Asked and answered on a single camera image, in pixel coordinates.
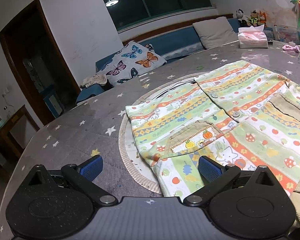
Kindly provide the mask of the colourful patterned children's shirt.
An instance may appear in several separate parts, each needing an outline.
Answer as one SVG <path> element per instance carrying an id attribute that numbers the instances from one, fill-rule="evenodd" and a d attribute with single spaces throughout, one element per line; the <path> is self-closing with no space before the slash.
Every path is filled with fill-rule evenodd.
<path id="1" fill-rule="evenodd" d="M 237 61 L 195 78 L 201 120 L 167 139 L 171 153 L 153 170 L 165 197 L 186 198 L 204 186 L 205 155 L 244 171 L 267 165 L 296 208 L 300 227 L 300 85 L 258 65 Z"/>

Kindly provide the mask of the dark wooden side table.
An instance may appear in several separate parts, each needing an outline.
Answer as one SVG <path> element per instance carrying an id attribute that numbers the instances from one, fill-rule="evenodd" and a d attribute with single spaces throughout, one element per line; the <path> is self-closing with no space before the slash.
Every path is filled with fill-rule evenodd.
<path id="1" fill-rule="evenodd" d="M 22 107 L 20 107 L 0 127 L 0 150 L 2 150 L 4 158 L 11 163 L 16 163 L 24 151 L 24 148 L 22 148 L 11 133 L 12 129 L 14 129 L 23 120 L 30 124 L 31 128 L 35 130 L 35 133 L 39 131 L 39 126 L 36 124 L 32 116 L 30 116 L 25 105 L 22 105 Z"/>

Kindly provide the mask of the crumpled beige cloth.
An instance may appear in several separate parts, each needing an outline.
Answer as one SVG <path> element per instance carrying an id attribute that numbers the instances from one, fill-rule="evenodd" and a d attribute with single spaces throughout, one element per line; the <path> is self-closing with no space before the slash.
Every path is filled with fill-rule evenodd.
<path id="1" fill-rule="evenodd" d="M 106 77 L 105 74 L 96 74 L 92 77 L 85 78 L 82 81 L 80 87 L 81 88 L 88 88 L 88 87 L 90 87 L 92 85 L 95 85 L 95 84 L 103 86 L 106 83 L 107 83 L 107 77 Z"/>

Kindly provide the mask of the butterfly print pillow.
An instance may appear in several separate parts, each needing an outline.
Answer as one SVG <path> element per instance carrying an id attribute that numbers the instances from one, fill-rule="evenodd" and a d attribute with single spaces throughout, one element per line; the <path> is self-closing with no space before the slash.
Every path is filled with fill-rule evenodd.
<path id="1" fill-rule="evenodd" d="M 166 60 L 154 50 L 130 41 L 102 67 L 98 74 L 104 74 L 112 86 L 118 86 L 138 75 L 166 64 Z"/>

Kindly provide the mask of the blue corner sofa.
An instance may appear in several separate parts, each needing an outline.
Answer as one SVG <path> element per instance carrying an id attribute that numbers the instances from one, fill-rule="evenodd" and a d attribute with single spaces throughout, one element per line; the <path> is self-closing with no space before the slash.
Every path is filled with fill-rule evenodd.
<path id="1" fill-rule="evenodd" d="M 228 18 L 227 20 L 233 31 L 237 34 L 240 27 L 238 20 L 236 18 Z M 272 28 L 265 27 L 264 32 L 268 40 L 275 39 Z M 202 45 L 193 25 L 145 39 L 144 41 L 139 42 L 139 44 L 143 45 L 144 47 L 151 48 L 157 54 L 163 56 L 168 63 L 193 53 L 206 50 L 206 48 Z M 96 61 L 96 72 L 102 70 L 109 63 L 111 63 L 112 58 L 118 52 L 119 51 L 110 54 L 99 61 Z M 93 85 L 92 88 L 84 88 L 76 100 L 76 105 L 78 106 L 84 103 L 85 100 L 101 93 L 102 89 L 99 88 L 98 85 Z"/>

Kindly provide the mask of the grey sofa cushion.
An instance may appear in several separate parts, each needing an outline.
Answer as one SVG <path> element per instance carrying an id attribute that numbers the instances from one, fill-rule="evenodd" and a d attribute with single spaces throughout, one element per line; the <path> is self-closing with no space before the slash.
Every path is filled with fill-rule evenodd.
<path id="1" fill-rule="evenodd" d="M 238 40 L 226 17 L 204 20 L 192 24 L 205 49 L 212 49 Z"/>

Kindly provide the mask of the pink tissue box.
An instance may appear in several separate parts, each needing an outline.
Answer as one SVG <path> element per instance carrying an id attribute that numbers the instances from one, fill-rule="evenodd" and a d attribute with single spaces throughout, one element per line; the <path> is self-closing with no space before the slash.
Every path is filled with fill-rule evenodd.
<path id="1" fill-rule="evenodd" d="M 263 32 L 264 25 L 258 27 L 241 27 L 238 29 L 240 48 L 268 48 L 268 40 Z"/>

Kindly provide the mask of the pink hair scrunchie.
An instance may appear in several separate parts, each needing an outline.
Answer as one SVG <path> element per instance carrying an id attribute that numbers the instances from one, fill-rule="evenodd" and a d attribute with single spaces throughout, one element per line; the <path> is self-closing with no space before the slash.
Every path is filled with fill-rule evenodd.
<path id="1" fill-rule="evenodd" d="M 282 47 L 282 50 L 283 51 L 286 51 L 286 52 L 295 52 L 295 53 L 300 53 L 300 48 L 298 45 L 290 45 L 290 44 L 285 44 L 283 47 Z"/>

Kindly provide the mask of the panda plush toy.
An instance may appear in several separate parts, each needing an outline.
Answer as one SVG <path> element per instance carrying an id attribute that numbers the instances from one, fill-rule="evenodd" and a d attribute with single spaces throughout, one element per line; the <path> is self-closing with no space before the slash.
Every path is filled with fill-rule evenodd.
<path id="1" fill-rule="evenodd" d="M 240 27 L 248 27 L 249 18 L 247 15 L 244 14 L 242 9 L 236 10 L 236 17 Z"/>

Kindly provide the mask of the orange fox plush toy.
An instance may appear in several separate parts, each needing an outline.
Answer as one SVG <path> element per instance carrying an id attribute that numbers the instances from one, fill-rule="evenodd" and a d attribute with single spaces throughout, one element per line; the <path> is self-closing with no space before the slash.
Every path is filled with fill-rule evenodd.
<path id="1" fill-rule="evenodd" d="M 258 27 L 261 25 L 266 26 L 266 13 L 264 11 L 256 11 L 253 10 L 250 13 L 250 17 L 248 18 L 248 25 L 253 27 Z"/>

